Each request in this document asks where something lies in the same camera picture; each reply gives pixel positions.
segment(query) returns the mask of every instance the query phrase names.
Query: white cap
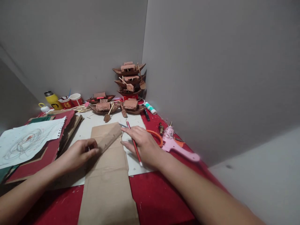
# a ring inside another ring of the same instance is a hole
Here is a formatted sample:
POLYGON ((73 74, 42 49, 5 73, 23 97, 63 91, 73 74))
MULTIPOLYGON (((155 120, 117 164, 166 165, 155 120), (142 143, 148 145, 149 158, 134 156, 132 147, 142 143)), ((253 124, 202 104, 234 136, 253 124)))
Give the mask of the white cap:
POLYGON ((156 114, 157 114, 157 111, 156 111, 155 109, 152 109, 150 112, 151 112, 153 115, 156 115, 156 114))

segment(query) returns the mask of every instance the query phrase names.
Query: hand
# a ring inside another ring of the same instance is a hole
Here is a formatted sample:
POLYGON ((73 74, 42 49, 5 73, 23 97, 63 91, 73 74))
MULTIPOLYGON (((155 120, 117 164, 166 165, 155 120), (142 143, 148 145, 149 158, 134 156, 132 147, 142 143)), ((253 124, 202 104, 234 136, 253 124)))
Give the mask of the hand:
POLYGON ((61 173, 65 174, 82 167, 98 153, 99 148, 95 139, 78 140, 55 162, 59 164, 61 173))
MULTIPOLYGON (((131 129, 121 128, 121 130, 135 140, 138 145, 138 152, 143 162, 155 168, 160 166, 165 151, 158 146, 151 134, 139 126, 131 127, 131 129)), ((121 144, 136 156, 133 144, 124 141, 121 141, 121 144)))

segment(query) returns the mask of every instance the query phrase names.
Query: glue bottle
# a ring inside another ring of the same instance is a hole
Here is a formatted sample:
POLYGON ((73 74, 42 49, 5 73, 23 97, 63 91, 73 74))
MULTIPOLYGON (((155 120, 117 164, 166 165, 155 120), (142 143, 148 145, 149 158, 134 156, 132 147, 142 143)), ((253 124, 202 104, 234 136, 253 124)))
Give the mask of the glue bottle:
POLYGON ((144 103, 144 106, 153 114, 153 115, 156 115, 157 112, 156 110, 148 103, 148 102, 145 102, 144 103))
POLYGON ((63 107, 58 101, 58 98, 55 94, 53 94, 51 91, 45 92, 45 97, 47 102, 52 106, 54 110, 62 110, 63 107))

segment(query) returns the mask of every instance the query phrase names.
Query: glue stick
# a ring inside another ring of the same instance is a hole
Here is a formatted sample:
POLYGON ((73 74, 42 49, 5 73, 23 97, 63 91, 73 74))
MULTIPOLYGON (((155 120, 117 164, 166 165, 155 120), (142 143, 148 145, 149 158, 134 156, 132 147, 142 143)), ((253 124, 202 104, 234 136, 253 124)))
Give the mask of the glue stick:
POLYGON ((155 110, 148 102, 145 102, 145 103, 144 103, 144 106, 146 106, 146 108, 147 108, 153 115, 156 115, 156 114, 157 114, 156 110, 155 110))

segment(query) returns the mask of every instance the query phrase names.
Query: miniature oar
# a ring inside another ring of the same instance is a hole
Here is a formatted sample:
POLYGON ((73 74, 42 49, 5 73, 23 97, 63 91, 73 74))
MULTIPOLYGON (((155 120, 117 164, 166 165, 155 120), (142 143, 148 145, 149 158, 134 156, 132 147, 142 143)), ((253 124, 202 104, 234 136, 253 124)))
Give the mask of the miniature oar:
POLYGON ((138 63, 137 63, 137 67, 138 67, 138 71, 140 72, 140 78, 141 78, 140 88, 142 90, 144 90, 144 89, 146 89, 146 83, 145 83, 145 81, 142 80, 142 74, 141 74, 140 66, 138 65, 138 63))
POLYGON ((124 118, 126 118, 127 117, 127 112, 123 108, 122 104, 121 104, 121 108, 122 108, 122 115, 123 115, 124 118))
POLYGON ((129 90, 129 91, 133 91, 133 90, 134 90, 134 87, 133 87, 132 84, 127 84, 122 78, 120 78, 120 79, 123 81, 124 84, 127 85, 127 90, 129 90))
POLYGON ((104 122, 106 122, 106 123, 107 123, 108 121, 110 121, 110 115, 109 115, 109 114, 110 114, 110 111, 112 110, 112 108, 113 108, 113 107, 111 106, 111 107, 110 107, 110 110, 109 110, 109 112, 108 112, 108 114, 106 114, 105 117, 104 117, 104 122))

